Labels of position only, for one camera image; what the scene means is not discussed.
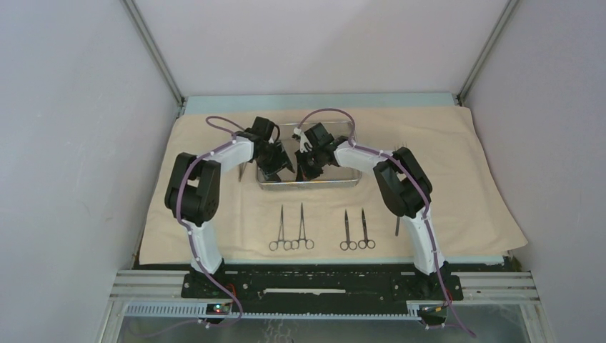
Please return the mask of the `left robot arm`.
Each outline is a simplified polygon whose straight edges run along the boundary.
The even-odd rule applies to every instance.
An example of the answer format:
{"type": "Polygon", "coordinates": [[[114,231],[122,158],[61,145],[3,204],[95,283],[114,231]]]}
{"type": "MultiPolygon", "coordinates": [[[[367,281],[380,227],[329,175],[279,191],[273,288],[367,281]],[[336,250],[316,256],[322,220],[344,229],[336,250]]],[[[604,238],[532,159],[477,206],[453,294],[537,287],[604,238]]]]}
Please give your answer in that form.
{"type": "Polygon", "coordinates": [[[263,177],[279,181],[278,173],[294,167],[273,121],[256,117],[252,126],[231,131],[230,139],[200,155],[178,154],[164,196],[164,205],[186,229],[192,251],[192,267],[203,273],[198,288],[218,297],[226,288],[217,273],[224,259],[219,252],[212,220],[219,208],[222,175],[241,164],[256,163],[263,177]]]}

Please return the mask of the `beige cloth wrap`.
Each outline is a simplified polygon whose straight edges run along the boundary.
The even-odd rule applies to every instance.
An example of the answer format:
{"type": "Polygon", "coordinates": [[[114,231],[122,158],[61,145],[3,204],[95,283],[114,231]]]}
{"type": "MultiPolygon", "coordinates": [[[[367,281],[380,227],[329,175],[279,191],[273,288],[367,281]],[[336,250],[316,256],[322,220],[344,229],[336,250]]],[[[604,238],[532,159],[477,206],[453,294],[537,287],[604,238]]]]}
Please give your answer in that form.
{"type": "MultiPolygon", "coordinates": [[[[356,123],[358,144],[411,150],[432,184],[434,234],[448,259],[485,259],[523,247],[527,238],[502,199],[469,109],[458,106],[349,108],[313,114],[308,109],[265,111],[292,131],[298,121],[356,123]]],[[[204,154],[228,141],[202,114],[187,114],[172,129],[146,218],[142,264],[192,260],[193,227],[178,222],[164,203],[179,153],[204,154]]],[[[212,219],[218,250],[228,263],[408,262],[412,238],[386,208],[376,179],[353,187],[263,190],[255,167],[222,175],[212,219]]]]}

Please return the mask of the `metal hemostat clamp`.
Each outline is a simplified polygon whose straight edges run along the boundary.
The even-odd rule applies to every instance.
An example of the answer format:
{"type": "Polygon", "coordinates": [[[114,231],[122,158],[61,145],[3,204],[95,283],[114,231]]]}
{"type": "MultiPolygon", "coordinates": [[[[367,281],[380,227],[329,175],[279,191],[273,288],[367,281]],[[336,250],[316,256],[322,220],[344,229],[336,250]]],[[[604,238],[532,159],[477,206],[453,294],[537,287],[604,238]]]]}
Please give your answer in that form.
{"type": "Polygon", "coordinates": [[[285,238],[284,207],[283,206],[281,206],[280,214],[279,214],[279,228],[278,228],[277,238],[275,240],[271,241],[269,243],[268,247],[271,252],[277,251],[278,248],[280,248],[280,247],[283,248],[284,251],[293,250],[292,241],[287,240],[285,238]]]}
{"type": "Polygon", "coordinates": [[[307,237],[307,231],[304,220],[304,205],[300,204],[299,208],[299,232],[298,237],[291,241],[291,250],[298,250],[300,247],[304,247],[307,250],[313,249],[315,243],[312,239],[307,237]]]}

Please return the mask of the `metal surgical instrument tray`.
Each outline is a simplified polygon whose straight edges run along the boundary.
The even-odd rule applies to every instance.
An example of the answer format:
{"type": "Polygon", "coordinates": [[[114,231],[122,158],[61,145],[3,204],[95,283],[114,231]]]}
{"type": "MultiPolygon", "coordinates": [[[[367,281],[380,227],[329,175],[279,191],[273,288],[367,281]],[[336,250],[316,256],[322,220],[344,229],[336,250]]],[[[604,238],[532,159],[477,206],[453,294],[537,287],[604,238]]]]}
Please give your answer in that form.
{"type": "MultiPolygon", "coordinates": [[[[295,151],[299,148],[299,142],[292,138],[294,129],[298,122],[279,124],[281,135],[279,140],[293,163],[294,170],[297,170],[295,151]]],[[[327,165],[318,178],[310,181],[297,181],[297,173],[291,173],[288,169],[281,170],[277,177],[280,181],[266,180],[259,167],[256,167],[255,179],[261,189],[265,191],[287,191],[295,189],[328,189],[344,188],[356,186],[362,178],[362,173],[355,169],[327,165]]]]}

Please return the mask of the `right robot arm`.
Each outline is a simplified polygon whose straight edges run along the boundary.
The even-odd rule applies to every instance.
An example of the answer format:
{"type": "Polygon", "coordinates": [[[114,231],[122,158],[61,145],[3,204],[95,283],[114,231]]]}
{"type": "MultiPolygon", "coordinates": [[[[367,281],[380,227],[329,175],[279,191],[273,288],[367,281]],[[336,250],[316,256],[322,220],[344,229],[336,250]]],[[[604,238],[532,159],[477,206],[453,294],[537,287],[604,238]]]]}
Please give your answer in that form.
{"type": "Polygon", "coordinates": [[[403,219],[409,230],[413,263],[422,273],[415,280],[418,294],[426,299],[440,294],[444,289],[441,276],[445,258],[431,220],[432,184],[414,154],[405,147],[382,151],[359,145],[349,137],[334,137],[322,124],[306,131],[296,127],[293,138],[299,142],[295,151],[298,180],[316,179],[328,165],[375,177],[385,206],[403,219]]]}

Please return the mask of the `metal surgical scissors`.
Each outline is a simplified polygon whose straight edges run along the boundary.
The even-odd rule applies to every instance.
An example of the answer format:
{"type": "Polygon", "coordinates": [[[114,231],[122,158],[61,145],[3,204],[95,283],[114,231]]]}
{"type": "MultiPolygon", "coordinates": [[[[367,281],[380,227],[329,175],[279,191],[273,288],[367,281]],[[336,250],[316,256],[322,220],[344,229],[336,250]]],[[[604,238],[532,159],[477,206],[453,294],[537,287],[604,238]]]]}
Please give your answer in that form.
{"type": "Polygon", "coordinates": [[[361,209],[361,221],[363,237],[358,241],[358,247],[360,249],[374,249],[376,247],[376,242],[368,236],[367,218],[364,208],[361,209]]]}

